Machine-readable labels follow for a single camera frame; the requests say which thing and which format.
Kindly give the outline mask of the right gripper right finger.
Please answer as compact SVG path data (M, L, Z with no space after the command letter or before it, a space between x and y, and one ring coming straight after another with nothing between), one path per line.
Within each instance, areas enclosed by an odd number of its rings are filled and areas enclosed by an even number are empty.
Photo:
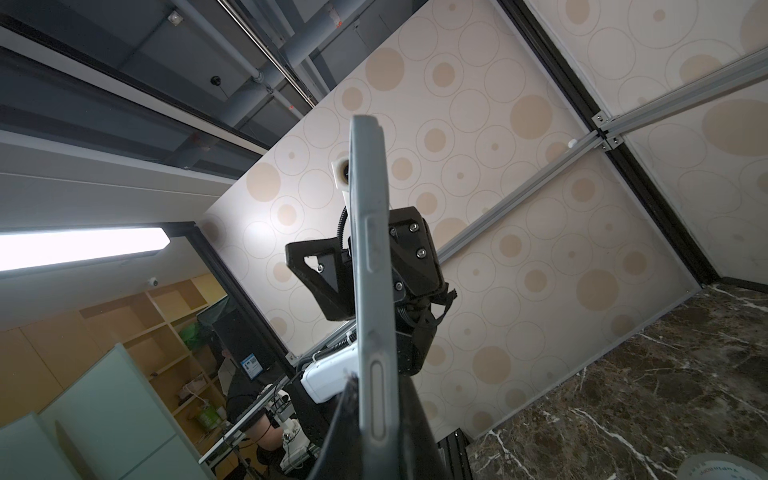
M399 472L401 479L449 479L413 381L398 378Z

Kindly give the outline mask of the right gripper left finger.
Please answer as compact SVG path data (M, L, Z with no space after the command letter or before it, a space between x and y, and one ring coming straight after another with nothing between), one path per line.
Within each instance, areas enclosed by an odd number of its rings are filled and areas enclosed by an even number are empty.
M347 378L330 429L309 479L350 480L362 475L362 445L359 426L359 379Z

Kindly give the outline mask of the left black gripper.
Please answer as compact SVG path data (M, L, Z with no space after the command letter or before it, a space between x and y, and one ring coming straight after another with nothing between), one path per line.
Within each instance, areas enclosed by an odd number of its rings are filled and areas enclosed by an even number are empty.
M398 370L416 375L458 294L443 276L429 226L416 208L390 211L389 235ZM328 321L355 316L352 260L338 237L288 243L285 257Z

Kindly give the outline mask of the phone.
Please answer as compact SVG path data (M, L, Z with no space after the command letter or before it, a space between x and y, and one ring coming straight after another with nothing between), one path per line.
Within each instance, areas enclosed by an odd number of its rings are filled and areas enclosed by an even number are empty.
M400 414L388 228L389 183L384 133L375 117L352 118L350 147L362 477L398 479Z

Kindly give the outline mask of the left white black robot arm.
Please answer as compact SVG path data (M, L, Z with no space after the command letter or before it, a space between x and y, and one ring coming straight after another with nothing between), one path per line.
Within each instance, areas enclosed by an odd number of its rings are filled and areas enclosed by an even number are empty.
M367 296L380 301L379 312L393 316L398 367L398 455L402 479L448 479L443 454L431 433L426 414L412 382L423 367L442 319L432 311L450 309L457 297L437 262L429 227L414 207L389 213L392 278L390 289ZM330 321L360 320L354 298L354 249L344 248L339 237L306 240L286 246L286 262L302 281ZM349 345L335 345L318 353L301 375L301 384L318 404L339 399L328 431L329 447L320 457L312 478L358 478L366 455L362 452L359 407L362 399L359 365L363 329L356 328Z

